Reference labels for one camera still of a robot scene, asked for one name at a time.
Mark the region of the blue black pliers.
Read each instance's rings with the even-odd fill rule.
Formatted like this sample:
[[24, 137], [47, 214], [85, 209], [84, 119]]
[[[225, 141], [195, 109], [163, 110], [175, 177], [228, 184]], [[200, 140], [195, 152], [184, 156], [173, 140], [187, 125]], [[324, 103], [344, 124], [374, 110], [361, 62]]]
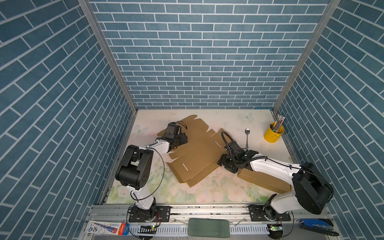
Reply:
[[334, 231], [334, 225], [329, 219], [301, 219], [300, 228], [333, 237], [340, 235]]

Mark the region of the brown cardboard box sheet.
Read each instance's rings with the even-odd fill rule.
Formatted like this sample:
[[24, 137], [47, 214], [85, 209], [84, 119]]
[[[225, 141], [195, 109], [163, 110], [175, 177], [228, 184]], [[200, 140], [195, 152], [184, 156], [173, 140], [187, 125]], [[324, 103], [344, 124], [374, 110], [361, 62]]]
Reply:
[[292, 186], [285, 181], [261, 172], [241, 169], [238, 178], [278, 194], [288, 193], [293, 190]]

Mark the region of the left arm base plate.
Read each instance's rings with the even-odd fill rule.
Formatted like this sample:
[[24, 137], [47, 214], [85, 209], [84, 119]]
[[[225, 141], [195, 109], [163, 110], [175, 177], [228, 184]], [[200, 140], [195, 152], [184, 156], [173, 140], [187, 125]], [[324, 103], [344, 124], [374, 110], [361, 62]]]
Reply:
[[156, 206], [149, 210], [142, 210], [137, 206], [132, 206], [128, 211], [128, 222], [130, 223], [167, 223], [170, 221], [171, 206]]

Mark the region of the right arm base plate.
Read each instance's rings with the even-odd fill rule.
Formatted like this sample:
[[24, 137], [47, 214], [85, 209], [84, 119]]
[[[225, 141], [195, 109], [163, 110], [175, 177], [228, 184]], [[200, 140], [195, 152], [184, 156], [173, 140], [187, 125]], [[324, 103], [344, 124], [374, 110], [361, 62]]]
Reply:
[[289, 222], [292, 220], [289, 212], [279, 214], [271, 207], [264, 205], [249, 205], [248, 210], [252, 222]]

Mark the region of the coloured pencils bundle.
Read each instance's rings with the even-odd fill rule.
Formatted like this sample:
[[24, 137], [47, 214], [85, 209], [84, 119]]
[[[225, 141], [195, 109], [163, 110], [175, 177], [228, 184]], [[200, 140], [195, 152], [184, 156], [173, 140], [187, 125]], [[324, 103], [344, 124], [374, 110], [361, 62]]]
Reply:
[[273, 127], [272, 127], [272, 131], [277, 133], [280, 129], [280, 127], [282, 126], [284, 120], [285, 120], [286, 117], [284, 117], [283, 115], [278, 115], [278, 119], [277, 121], [273, 124]]

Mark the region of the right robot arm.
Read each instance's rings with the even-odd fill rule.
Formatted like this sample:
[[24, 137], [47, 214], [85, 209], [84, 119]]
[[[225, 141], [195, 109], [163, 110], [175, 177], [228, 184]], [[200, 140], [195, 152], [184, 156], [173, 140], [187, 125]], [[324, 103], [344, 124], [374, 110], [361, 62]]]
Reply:
[[267, 174], [293, 187], [288, 193], [273, 194], [263, 206], [250, 205], [250, 214], [255, 222], [277, 221], [295, 210], [319, 215], [334, 195], [333, 187], [311, 163], [285, 163], [255, 151], [240, 150], [223, 154], [218, 165], [234, 174], [242, 169]]

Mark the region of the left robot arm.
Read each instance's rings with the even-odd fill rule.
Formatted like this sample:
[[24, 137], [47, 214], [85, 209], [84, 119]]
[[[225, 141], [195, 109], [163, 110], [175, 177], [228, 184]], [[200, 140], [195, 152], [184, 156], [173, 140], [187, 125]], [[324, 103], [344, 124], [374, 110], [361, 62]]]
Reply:
[[186, 134], [172, 138], [157, 138], [150, 145], [139, 147], [127, 146], [117, 168], [115, 179], [126, 187], [131, 198], [136, 202], [129, 211], [135, 222], [151, 222], [159, 216], [156, 199], [147, 186], [150, 177], [153, 156], [161, 157], [178, 146], [188, 142]]

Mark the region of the green rectangular pad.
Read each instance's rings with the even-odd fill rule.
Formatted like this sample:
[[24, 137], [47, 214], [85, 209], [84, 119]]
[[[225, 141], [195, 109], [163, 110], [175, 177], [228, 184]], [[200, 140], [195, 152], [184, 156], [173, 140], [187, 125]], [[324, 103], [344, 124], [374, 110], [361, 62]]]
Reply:
[[188, 223], [188, 236], [229, 238], [230, 223], [227, 220], [191, 218]]

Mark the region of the white printed package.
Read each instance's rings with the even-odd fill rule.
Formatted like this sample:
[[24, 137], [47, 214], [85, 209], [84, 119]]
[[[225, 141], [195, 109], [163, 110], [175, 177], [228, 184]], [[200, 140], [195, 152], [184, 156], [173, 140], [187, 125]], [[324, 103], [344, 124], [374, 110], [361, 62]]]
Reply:
[[130, 225], [127, 223], [89, 221], [86, 234], [128, 236]]

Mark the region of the yellow pencil cup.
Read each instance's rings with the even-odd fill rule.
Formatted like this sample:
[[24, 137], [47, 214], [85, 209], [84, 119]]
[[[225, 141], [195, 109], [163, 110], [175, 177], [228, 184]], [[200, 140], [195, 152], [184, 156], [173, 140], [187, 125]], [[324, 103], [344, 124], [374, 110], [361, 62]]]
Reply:
[[268, 143], [275, 143], [277, 140], [279, 140], [281, 138], [281, 136], [285, 132], [285, 129], [283, 126], [280, 126], [280, 128], [276, 132], [274, 132], [273, 131], [274, 125], [275, 125], [275, 123], [271, 123], [269, 125], [269, 128], [267, 129], [267, 131], [264, 134], [264, 140], [267, 141]]

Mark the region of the metal spoon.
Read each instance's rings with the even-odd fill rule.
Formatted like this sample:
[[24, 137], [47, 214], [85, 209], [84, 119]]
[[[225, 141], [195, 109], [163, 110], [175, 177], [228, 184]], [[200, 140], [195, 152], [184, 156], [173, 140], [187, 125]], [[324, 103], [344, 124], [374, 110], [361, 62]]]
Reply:
[[245, 129], [245, 134], [246, 134], [246, 149], [249, 148], [249, 134], [250, 134], [250, 129]]

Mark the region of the aluminium front rail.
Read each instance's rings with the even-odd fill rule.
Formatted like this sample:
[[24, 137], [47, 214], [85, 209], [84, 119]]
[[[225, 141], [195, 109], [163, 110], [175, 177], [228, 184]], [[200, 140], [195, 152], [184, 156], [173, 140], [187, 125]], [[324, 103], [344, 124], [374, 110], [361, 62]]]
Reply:
[[[170, 221], [167, 223], [130, 223], [129, 205], [94, 205], [80, 234], [81, 240], [340, 240], [341, 231], [327, 209], [320, 215], [304, 210], [289, 211], [289, 222], [252, 222], [249, 205], [261, 204], [160, 204], [171, 206]], [[227, 220], [230, 223], [229, 238], [188, 236], [189, 219]], [[338, 237], [323, 235], [300, 228], [301, 219], [329, 219]], [[89, 221], [127, 223], [128, 236], [86, 234]]]

